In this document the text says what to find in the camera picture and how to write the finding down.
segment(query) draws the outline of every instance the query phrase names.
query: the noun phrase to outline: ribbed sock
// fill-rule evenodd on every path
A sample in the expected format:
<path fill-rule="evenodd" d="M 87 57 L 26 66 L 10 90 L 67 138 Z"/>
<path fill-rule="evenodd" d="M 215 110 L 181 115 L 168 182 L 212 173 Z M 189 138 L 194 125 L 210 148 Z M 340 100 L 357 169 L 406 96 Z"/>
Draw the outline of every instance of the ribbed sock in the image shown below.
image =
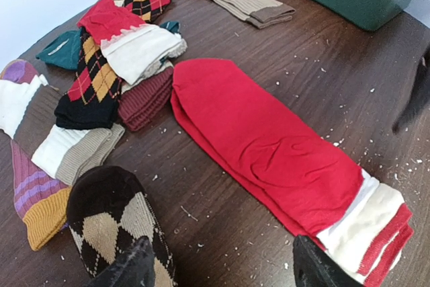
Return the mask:
<path fill-rule="evenodd" d="M 30 82 L 36 75 L 38 72 L 30 63 L 14 60 L 5 67 L 0 79 L 21 84 Z M 11 150 L 13 203 L 18 216 L 27 226 L 30 247 L 36 251 L 65 225 L 69 189 L 33 164 L 13 140 Z"/>
<path fill-rule="evenodd" d="M 259 29 L 288 22 L 296 11 L 276 0 L 213 0 L 213 2 Z"/>
<path fill-rule="evenodd" d="M 172 92 L 173 67 L 140 82 L 122 95 L 118 114 L 131 131 L 146 126 L 169 101 Z"/>
<path fill-rule="evenodd" d="M 85 173 L 72 188 L 67 220 L 92 277 L 112 265 L 137 239 L 147 236 L 155 254 L 155 286 L 176 286 L 172 254 L 134 174 L 117 166 Z"/>

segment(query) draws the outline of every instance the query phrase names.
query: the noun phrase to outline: red stripe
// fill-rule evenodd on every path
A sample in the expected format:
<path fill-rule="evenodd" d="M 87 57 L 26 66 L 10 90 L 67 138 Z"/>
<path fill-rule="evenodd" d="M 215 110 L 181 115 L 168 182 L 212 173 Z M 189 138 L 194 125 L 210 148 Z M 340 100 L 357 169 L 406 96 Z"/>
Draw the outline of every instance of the red stripe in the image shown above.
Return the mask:
<path fill-rule="evenodd" d="M 412 213 L 408 209 L 405 203 L 403 203 L 398 209 L 394 218 L 385 226 L 384 229 L 379 233 L 377 237 L 372 241 L 369 249 L 366 251 L 358 273 L 366 276 L 369 274 L 373 264 L 381 254 L 382 248 L 393 238 L 393 236 L 407 224 L 409 219 L 412 217 Z"/>
<path fill-rule="evenodd" d="M 376 268 L 370 273 L 364 282 L 365 287 L 379 287 L 390 271 L 390 267 L 396 259 L 397 255 L 412 237 L 414 230 L 409 225 L 405 225 L 385 249 L 381 261 Z"/>

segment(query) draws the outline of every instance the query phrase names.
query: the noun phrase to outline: brown argyle sock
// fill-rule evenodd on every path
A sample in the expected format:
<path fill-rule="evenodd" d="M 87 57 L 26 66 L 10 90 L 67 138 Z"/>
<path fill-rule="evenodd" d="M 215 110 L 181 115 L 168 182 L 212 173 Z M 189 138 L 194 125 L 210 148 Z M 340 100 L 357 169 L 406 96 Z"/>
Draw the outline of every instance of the brown argyle sock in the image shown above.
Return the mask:
<path fill-rule="evenodd" d="M 147 236 L 153 246 L 155 287 L 174 287 L 172 254 L 136 176 L 118 166 L 101 166 L 72 187 L 67 220 L 85 268 L 92 277 Z"/>

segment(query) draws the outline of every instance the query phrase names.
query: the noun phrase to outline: white debris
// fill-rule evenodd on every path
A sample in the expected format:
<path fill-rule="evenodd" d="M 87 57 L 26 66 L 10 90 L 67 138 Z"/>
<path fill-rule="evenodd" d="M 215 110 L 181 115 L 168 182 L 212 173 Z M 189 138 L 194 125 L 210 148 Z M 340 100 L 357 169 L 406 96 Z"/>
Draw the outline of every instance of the white debris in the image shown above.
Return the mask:
<path fill-rule="evenodd" d="M 191 215 L 191 213 L 189 213 L 183 206 L 181 206 L 182 211 L 184 211 L 189 218 L 192 218 L 193 220 L 195 220 L 196 222 L 199 222 L 199 220 L 197 218 L 195 218 L 194 216 Z"/>

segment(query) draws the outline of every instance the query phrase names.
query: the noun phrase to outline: argyle pattern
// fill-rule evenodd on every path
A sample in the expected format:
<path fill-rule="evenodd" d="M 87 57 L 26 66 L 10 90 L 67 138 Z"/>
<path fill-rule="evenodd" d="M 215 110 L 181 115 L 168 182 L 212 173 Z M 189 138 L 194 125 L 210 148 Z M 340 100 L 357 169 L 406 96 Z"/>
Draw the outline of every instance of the argyle pattern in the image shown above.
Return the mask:
<path fill-rule="evenodd" d="M 99 45 L 81 28 L 75 82 L 55 109 L 56 125 L 77 130 L 111 128 L 118 116 L 121 82 Z"/>
<path fill-rule="evenodd" d="M 88 216 L 69 227 L 85 268 L 92 277 L 111 265 L 137 239 L 147 236 L 155 254 L 155 287 L 177 285 L 173 281 L 175 266 L 172 254 L 144 191 L 136 193 L 124 208 Z"/>
<path fill-rule="evenodd" d="M 67 92 L 70 100 L 81 99 L 86 105 L 93 99 L 101 102 L 106 95 L 112 99 L 118 98 L 121 79 L 116 76 L 100 47 L 85 28 L 81 32 L 81 43 L 76 81 Z"/>
<path fill-rule="evenodd" d="M 147 23 L 154 22 L 171 0 L 124 0 L 123 6 Z"/>

